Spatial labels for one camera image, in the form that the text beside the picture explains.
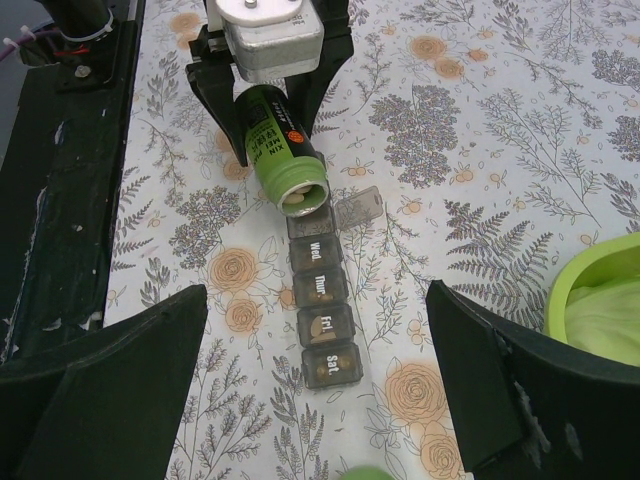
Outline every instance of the gray translucent pill box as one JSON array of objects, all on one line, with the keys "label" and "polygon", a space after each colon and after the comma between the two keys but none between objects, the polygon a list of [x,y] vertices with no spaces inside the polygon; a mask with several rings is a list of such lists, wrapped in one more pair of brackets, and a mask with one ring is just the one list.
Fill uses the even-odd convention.
[{"label": "gray translucent pill box", "polygon": [[300,308],[341,303],[349,298],[347,278],[339,267],[295,274],[293,291]]},{"label": "gray translucent pill box", "polygon": [[309,215],[298,218],[287,217],[287,231],[291,240],[312,235],[335,233],[336,221],[333,216],[333,208],[331,208],[331,198]]},{"label": "gray translucent pill box", "polygon": [[298,311],[298,335],[304,348],[353,340],[356,326],[347,304],[303,308]]},{"label": "gray translucent pill box", "polygon": [[298,273],[338,266],[342,262],[342,250],[336,235],[314,235],[291,240],[289,258],[293,273]]},{"label": "gray translucent pill box", "polygon": [[302,372],[311,390],[357,383],[363,376],[360,352],[353,343],[305,350]]}]

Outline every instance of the orange flower print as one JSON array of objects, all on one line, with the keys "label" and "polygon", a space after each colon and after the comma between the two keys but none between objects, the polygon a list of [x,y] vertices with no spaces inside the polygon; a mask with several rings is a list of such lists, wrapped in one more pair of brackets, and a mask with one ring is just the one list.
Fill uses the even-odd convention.
[{"label": "orange flower print", "polygon": [[424,344],[433,345],[429,335],[429,322],[422,318],[422,313],[418,312],[418,318],[414,318],[407,326],[407,334],[411,337],[411,343],[420,347],[422,352]]},{"label": "orange flower print", "polygon": [[624,39],[630,41],[631,43],[635,43],[636,45],[640,45],[640,37],[638,37],[637,35],[625,35]]},{"label": "orange flower print", "polygon": [[397,213],[404,213],[405,215],[412,215],[418,213],[422,209],[422,200],[420,198],[409,198],[406,195],[402,195],[402,206],[398,208]]},{"label": "orange flower print", "polygon": [[370,168],[373,163],[373,161],[362,163],[362,161],[356,157],[356,164],[351,167],[344,167],[340,170],[340,173],[347,172],[347,175],[350,177],[364,177],[367,173],[373,175],[375,172]]},{"label": "orange flower print", "polygon": [[278,303],[283,310],[295,310],[296,299],[293,296],[293,290],[290,287],[282,286],[282,289],[278,292]]},{"label": "orange flower print", "polygon": [[482,27],[480,29],[480,31],[477,33],[477,37],[478,38],[483,38],[483,39],[489,39],[489,38],[493,38],[493,31],[491,30],[491,28],[484,28]]},{"label": "orange flower print", "polygon": [[524,203],[524,200],[520,199],[520,197],[516,197],[513,201],[513,208],[515,208],[516,212],[521,210],[525,210],[527,208],[527,204]]},{"label": "orange flower print", "polygon": [[480,48],[469,50],[467,55],[469,55],[469,58],[475,62],[484,62],[489,58],[489,54]]},{"label": "orange flower print", "polygon": [[209,279],[222,292],[239,292],[251,286],[258,276],[256,259],[250,252],[230,248],[211,261]]},{"label": "orange flower print", "polygon": [[458,168],[453,169],[454,176],[449,179],[449,185],[453,182],[464,183],[473,180],[473,172],[471,171],[471,164],[463,165],[458,162]]},{"label": "orange flower print", "polygon": [[153,217],[149,219],[149,223],[147,223],[147,227],[157,228],[162,223],[162,219],[166,218],[166,215],[160,215],[160,211],[156,210],[153,212]]},{"label": "orange flower print", "polygon": [[447,45],[437,37],[416,37],[411,41],[411,53],[421,60],[434,60],[447,51]]},{"label": "orange flower print", "polygon": [[404,365],[385,384],[389,408],[407,424],[438,421],[447,409],[440,375],[417,364]]},{"label": "orange flower print", "polygon": [[587,247],[592,247],[596,244],[596,241],[598,240],[598,233],[599,232],[597,230],[596,230],[596,233],[593,234],[593,236],[583,233],[582,235],[580,235],[580,241],[584,243]]},{"label": "orange flower print", "polygon": [[624,98],[624,105],[626,107],[637,108],[638,106],[640,106],[640,102],[638,102],[638,100],[635,99],[635,95],[631,95],[631,98],[627,97],[626,95],[622,95],[620,93],[618,95]]},{"label": "orange flower print", "polygon": [[189,42],[198,38],[198,32],[184,32],[178,36],[178,48],[180,50],[189,50]]},{"label": "orange flower print", "polygon": [[496,188],[506,187],[507,183],[504,179],[507,178],[507,171],[503,171],[502,173],[492,173],[489,175],[489,181],[495,185]]},{"label": "orange flower print", "polygon": [[464,73],[464,67],[451,58],[438,58],[435,64],[438,75],[444,78],[458,78]]},{"label": "orange flower print", "polygon": [[232,332],[252,332],[262,321],[260,306],[246,292],[238,292],[227,306],[224,317]]},{"label": "orange flower print", "polygon": [[181,13],[171,19],[169,28],[175,33],[186,33],[200,26],[200,15],[197,13]]},{"label": "orange flower print", "polygon": [[218,130],[216,132],[216,146],[222,152],[232,152],[233,147],[231,146],[231,142],[229,141],[229,137],[227,137],[226,133],[222,130]]},{"label": "orange flower print", "polygon": [[384,35],[393,35],[393,34],[396,33],[396,29],[397,29],[397,27],[394,24],[392,24],[390,22],[387,22],[387,26],[383,27],[381,32]]},{"label": "orange flower print", "polygon": [[233,156],[225,162],[222,173],[227,180],[242,181],[249,176],[251,168],[243,167]]},{"label": "orange flower print", "polygon": [[431,478],[437,480],[457,479],[464,472],[455,438],[438,422],[431,422],[425,428],[420,460]]}]

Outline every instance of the green bowl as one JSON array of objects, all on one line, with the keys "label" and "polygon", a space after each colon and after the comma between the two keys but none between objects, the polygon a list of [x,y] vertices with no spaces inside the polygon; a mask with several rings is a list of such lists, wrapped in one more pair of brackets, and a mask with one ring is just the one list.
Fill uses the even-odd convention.
[{"label": "green bowl", "polygon": [[393,480],[393,477],[379,468],[358,467],[349,470],[340,480]]},{"label": "green bowl", "polygon": [[575,288],[640,275],[640,232],[594,245],[576,255],[556,277],[547,300],[544,333],[567,343],[564,313]]}]

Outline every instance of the gray fern print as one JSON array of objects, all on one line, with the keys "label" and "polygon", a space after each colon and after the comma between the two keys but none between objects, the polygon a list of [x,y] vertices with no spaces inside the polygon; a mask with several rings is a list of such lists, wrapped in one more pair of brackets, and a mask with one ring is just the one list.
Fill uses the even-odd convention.
[{"label": "gray fern print", "polygon": [[627,180],[620,180],[613,173],[602,175],[605,186],[611,191],[611,205],[629,219],[627,233],[640,232],[640,206],[638,189]]},{"label": "gray fern print", "polygon": [[375,253],[369,254],[367,248],[375,235],[371,215],[361,208],[360,202],[354,202],[354,204],[341,202],[358,192],[356,187],[335,188],[331,191],[334,209],[338,203],[341,203],[340,218],[342,222],[355,224],[350,228],[340,230],[339,236],[345,260],[353,263],[356,269],[354,278],[351,277],[348,269],[346,272],[356,305],[361,300],[368,300],[368,293],[376,291],[375,283],[379,280],[378,273],[381,265],[379,257]]},{"label": "gray fern print", "polygon": [[386,226],[377,233],[377,242],[380,257],[392,257],[396,260],[396,265],[391,272],[397,285],[406,278],[413,280],[416,296],[423,299],[427,294],[429,285],[433,277],[426,273],[429,266],[429,257],[415,254],[407,243],[415,244],[420,233],[405,227],[400,223],[398,217],[389,213],[385,205]]},{"label": "gray fern print", "polygon": [[177,62],[178,53],[167,53],[158,62],[157,73],[147,82],[147,88],[151,97],[147,99],[147,112],[151,118],[160,117],[164,120],[165,107],[178,96],[178,80],[176,75],[180,72]]},{"label": "gray fern print", "polygon": [[[517,147],[521,153],[516,158],[518,165],[539,178],[525,192],[527,201],[560,220],[568,218],[574,224],[578,217],[588,217],[601,227],[587,206],[589,197],[600,190],[600,181],[576,149],[563,148],[570,127],[568,113],[558,105],[527,111],[522,95],[510,88],[478,103],[487,130],[506,145]],[[579,206],[572,206],[557,192],[559,188]]]},{"label": "gray fern print", "polygon": [[364,25],[369,18],[369,10],[365,8],[366,0],[349,0],[349,24]]},{"label": "gray fern print", "polygon": [[609,45],[611,40],[596,20],[595,0],[552,0],[545,11],[547,24],[538,38],[544,43],[544,56],[579,65],[584,60],[579,45]]},{"label": "gray fern print", "polygon": [[148,245],[153,241],[153,237],[144,240],[128,240],[127,235],[133,233],[144,220],[153,200],[149,200],[145,205],[128,214],[129,207],[133,206],[136,195],[140,192],[140,188],[151,177],[144,175],[124,183],[134,172],[138,171],[138,167],[132,167],[122,173],[123,187],[120,190],[120,203],[118,205],[119,215],[116,220],[116,228],[113,234],[111,271],[128,270],[136,266],[136,260],[127,261],[127,254],[135,252],[140,248]]},{"label": "gray fern print", "polygon": [[553,234],[543,233],[525,245],[531,222],[525,220],[511,229],[503,223],[510,212],[484,218],[484,207],[445,200],[452,229],[447,241],[464,242],[447,252],[464,258],[449,265],[487,282],[453,285],[461,293],[490,304],[493,310],[528,328],[540,330],[544,322],[546,288],[543,286],[549,256],[547,247]]},{"label": "gray fern print", "polygon": [[566,70],[564,68],[546,62],[538,63],[521,55],[517,56],[522,58],[525,65],[529,67],[531,80],[537,82],[541,77],[545,77],[551,84],[551,88],[549,89],[551,95],[562,96],[564,103],[568,107],[574,107],[580,111],[585,127],[594,129],[602,128],[602,119],[599,115],[596,115],[598,112],[596,107],[589,100],[578,95],[578,91],[583,89],[584,86],[575,80],[566,78]]},{"label": "gray fern print", "polygon": [[171,116],[171,126],[190,131],[196,136],[206,135],[213,129],[209,112],[193,92],[185,93],[176,102],[176,110]]},{"label": "gray fern print", "polygon": [[322,461],[318,451],[324,433],[324,415],[304,409],[296,397],[302,395],[304,378],[298,367],[292,367],[286,357],[273,357],[276,369],[271,373],[278,382],[273,389],[271,406],[274,415],[284,425],[274,437],[273,446],[280,462],[276,467],[279,480],[328,480],[329,462]]},{"label": "gray fern print", "polygon": [[180,266],[187,270],[202,268],[208,255],[222,244],[220,229],[240,217],[239,195],[226,188],[198,190],[176,212],[187,217],[189,223],[180,225],[169,240],[173,254],[182,257]]},{"label": "gray fern print", "polygon": [[622,159],[629,162],[640,162],[640,117],[622,115],[616,118],[618,129],[609,133],[609,143]]},{"label": "gray fern print", "polygon": [[440,27],[455,23],[471,25],[475,14],[474,0],[426,0],[413,7],[409,13],[400,13],[401,20],[412,20],[421,25],[435,23]]},{"label": "gray fern print", "polygon": [[159,147],[158,157],[153,162],[153,166],[162,172],[160,181],[169,186],[164,203],[175,207],[182,202],[184,198],[182,189],[187,186],[184,174],[179,168],[179,163],[187,160],[187,156],[178,148],[182,140],[177,133],[169,130],[162,131],[146,120],[142,120],[142,122],[150,128],[149,143],[147,143],[144,153],[149,153]]},{"label": "gray fern print", "polygon": [[169,286],[171,271],[162,265],[162,260],[158,257],[150,258],[149,267],[144,271],[147,274],[147,280],[140,289],[140,301],[149,308],[163,300],[162,291]]},{"label": "gray fern print", "polygon": [[602,23],[607,27],[626,27],[640,21],[640,3],[637,0],[601,0]]},{"label": "gray fern print", "polygon": [[[255,395],[240,395],[238,388],[248,377],[238,366],[238,355],[227,357],[221,339],[214,339],[209,350],[198,356],[195,393],[184,407],[173,447],[179,457],[169,465],[170,480],[238,478],[238,464],[260,450],[256,440],[267,432],[272,419],[265,413],[266,404]],[[199,432],[204,433],[203,440]]]},{"label": "gray fern print", "polygon": [[378,312],[376,313],[376,334],[367,341],[367,352],[371,355],[371,346],[374,342],[382,340],[388,345],[392,345],[392,335],[398,335],[402,326],[403,311],[407,308],[408,297],[401,289],[392,291],[391,287],[385,285],[380,290],[376,299]]},{"label": "gray fern print", "polygon": [[330,132],[332,130],[337,130],[340,127],[336,127],[332,124],[332,121],[342,115],[344,112],[349,110],[349,108],[338,108],[332,110],[329,105],[334,100],[336,96],[336,90],[338,90],[338,85],[340,85],[340,81],[334,83],[331,87],[327,89],[327,93],[325,93],[324,98],[322,99],[322,103],[320,104],[320,109],[318,110],[318,114],[316,115],[316,120],[313,124],[313,134],[317,135],[322,132]]},{"label": "gray fern print", "polygon": [[413,85],[411,99],[387,95],[373,103],[373,111],[369,121],[391,133],[384,158],[403,169],[398,180],[414,188],[444,183],[451,167],[442,152],[458,144],[453,125],[460,113],[449,90]]},{"label": "gray fern print", "polygon": [[370,33],[365,37],[365,41],[369,45],[369,50],[364,53],[366,61],[360,65],[360,69],[366,72],[367,79],[356,80],[355,82],[358,90],[360,90],[362,105],[353,115],[360,112],[371,97],[383,91],[391,81],[389,77],[385,76],[391,67],[391,62],[383,61],[384,44],[380,40],[380,35]]},{"label": "gray fern print", "polygon": [[640,93],[640,61],[636,57],[627,57],[620,50],[611,54],[598,50],[592,54],[595,71],[593,76],[611,85],[631,87]]},{"label": "gray fern print", "polygon": [[533,28],[520,12],[518,4],[510,0],[493,0],[493,5],[499,10],[493,23],[502,29],[502,38],[518,52],[533,51],[527,43],[527,39],[533,36]]}]

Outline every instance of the table surface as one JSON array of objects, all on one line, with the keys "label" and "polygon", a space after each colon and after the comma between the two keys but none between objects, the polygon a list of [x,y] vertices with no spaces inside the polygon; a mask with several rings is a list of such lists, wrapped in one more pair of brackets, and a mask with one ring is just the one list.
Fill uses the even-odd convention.
[{"label": "table surface", "polygon": [[563,265],[640,230],[637,2],[352,1],[356,53],[313,142],[335,197],[377,186],[386,210],[340,234],[365,376],[315,394],[284,218],[184,74],[202,3],[147,2],[106,316],[207,286],[167,478],[464,477],[425,291],[441,278],[540,328]]}]

